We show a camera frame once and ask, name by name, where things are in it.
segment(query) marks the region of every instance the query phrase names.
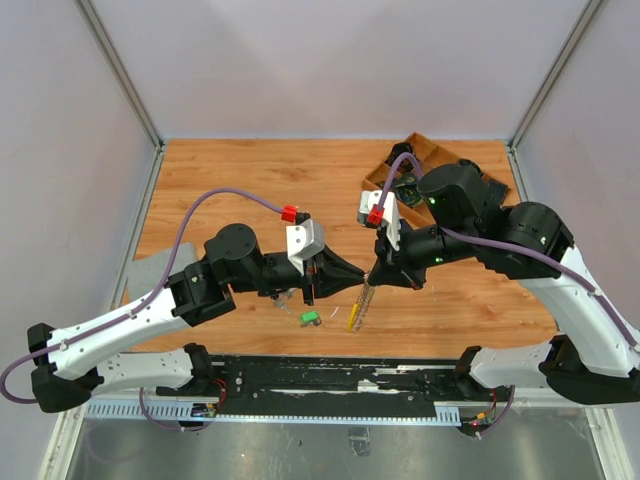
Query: wooden box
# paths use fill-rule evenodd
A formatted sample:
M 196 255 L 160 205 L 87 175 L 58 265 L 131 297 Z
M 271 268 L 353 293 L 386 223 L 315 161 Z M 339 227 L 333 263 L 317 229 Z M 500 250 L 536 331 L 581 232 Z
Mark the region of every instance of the wooden box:
M 417 132 L 412 133 L 405 140 L 409 142 L 413 147 L 413 152 L 420 163 L 420 167 L 424 173 L 432 170 L 435 167 L 444 165 L 445 163 L 455 163 L 461 157 L 456 155 L 450 150 L 441 147 L 432 140 L 429 140 L 424 135 Z M 362 180 L 363 190 L 380 190 L 380 187 L 376 185 L 379 182 L 384 182 L 389 174 L 391 167 L 385 163 L 386 156 L 381 162 L 374 168 L 365 178 Z M 400 215 L 409 221 L 414 227 L 424 227 L 427 225 L 433 225 L 435 220 L 429 213 L 429 208 L 423 202 L 417 205 L 415 208 L 408 207 L 402 202 L 398 202 L 398 209 Z

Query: gray floor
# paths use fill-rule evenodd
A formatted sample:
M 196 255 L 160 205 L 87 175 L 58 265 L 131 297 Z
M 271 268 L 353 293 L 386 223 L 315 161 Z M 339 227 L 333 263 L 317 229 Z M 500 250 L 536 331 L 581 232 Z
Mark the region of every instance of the gray floor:
M 372 426 L 368 447 L 350 434 L 362 432 L 216 423 L 183 434 L 104 420 L 85 425 L 68 480 L 604 478 L 579 409 L 514 410 L 480 442 L 451 427 Z

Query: wooden table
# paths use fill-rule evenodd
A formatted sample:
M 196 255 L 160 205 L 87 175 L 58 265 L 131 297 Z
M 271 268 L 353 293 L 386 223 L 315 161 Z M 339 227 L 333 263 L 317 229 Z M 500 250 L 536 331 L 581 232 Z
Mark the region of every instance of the wooden table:
M 191 203 L 206 190 L 234 186 L 277 204 L 309 211 L 336 253 L 370 270 L 375 232 L 356 222 L 362 178 L 393 141 L 381 140 L 173 140 L 170 142 L 137 251 L 137 258 L 171 246 Z M 514 186 L 504 145 L 447 141 L 446 148 L 477 162 Z M 517 202 L 515 189 L 507 203 Z M 253 228 L 263 253 L 286 250 L 285 223 L 240 197 L 217 195 L 194 215 L 184 241 L 203 253 L 204 242 L 228 223 Z M 301 294 L 291 314 L 268 298 L 234 294 L 237 309 L 195 329 L 158 337 L 139 350 L 171 350 L 197 342 L 216 353 L 457 357 L 470 345 L 522 346 L 555 333 L 547 311 L 517 282 L 486 271 L 475 260 L 427 272 L 422 291 L 379 287 L 358 333 L 346 323 L 360 287 L 317 300 L 323 323 L 300 328 L 311 308 Z M 340 307 L 331 317 L 336 307 Z

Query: green object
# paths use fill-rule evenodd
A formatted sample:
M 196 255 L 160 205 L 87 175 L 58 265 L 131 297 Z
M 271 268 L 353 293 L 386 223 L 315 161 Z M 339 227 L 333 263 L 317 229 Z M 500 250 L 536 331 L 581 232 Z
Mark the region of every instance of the green object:
M 300 326 L 306 327 L 307 325 L 318 326 L 322 323 L 320 315 L 315 310 L 300 315 Z

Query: red connector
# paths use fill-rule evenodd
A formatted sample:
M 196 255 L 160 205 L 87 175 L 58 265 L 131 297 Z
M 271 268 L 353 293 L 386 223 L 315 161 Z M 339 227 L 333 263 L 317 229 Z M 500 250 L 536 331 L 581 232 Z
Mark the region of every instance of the red connector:
M 367 222 L 372 225 L 380 225 L 382 222 L 382 214 L 384 213 L 384 207 L 378 210 L 378 206 L 374 205 L 369 212 Z
M 298 207 L 293 205 L 285 205 L 282 209 L 282 216 L 280 217 L 285 222 L 296 223 L 296 215 L 298 214 Z

